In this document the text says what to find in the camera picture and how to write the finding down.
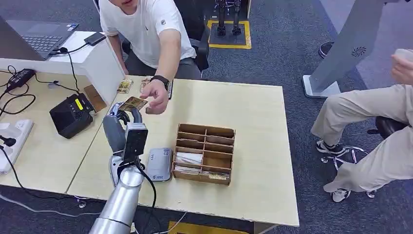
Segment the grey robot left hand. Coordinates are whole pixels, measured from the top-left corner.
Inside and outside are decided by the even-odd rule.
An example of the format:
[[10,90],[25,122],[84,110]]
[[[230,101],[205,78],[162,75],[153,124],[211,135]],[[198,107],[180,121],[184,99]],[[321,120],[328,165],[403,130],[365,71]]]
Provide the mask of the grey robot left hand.
[[121,105],[116,103],[104,117],[103,128],[113,154],[132,160],[144,153],[148,129],[137,107],[124,111]]

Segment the person's left hand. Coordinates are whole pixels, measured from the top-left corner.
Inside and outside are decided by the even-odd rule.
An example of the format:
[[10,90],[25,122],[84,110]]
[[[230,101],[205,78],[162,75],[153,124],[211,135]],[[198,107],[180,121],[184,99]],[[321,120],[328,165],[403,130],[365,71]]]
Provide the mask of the person's left hand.
[[149,102],[146,113],[149,115],[162,114],[166,110],[169,101],[168,91],[162,81],[155,79],[144,87],[140,98],[147,99],[149,97],[152,97],[153,100]]

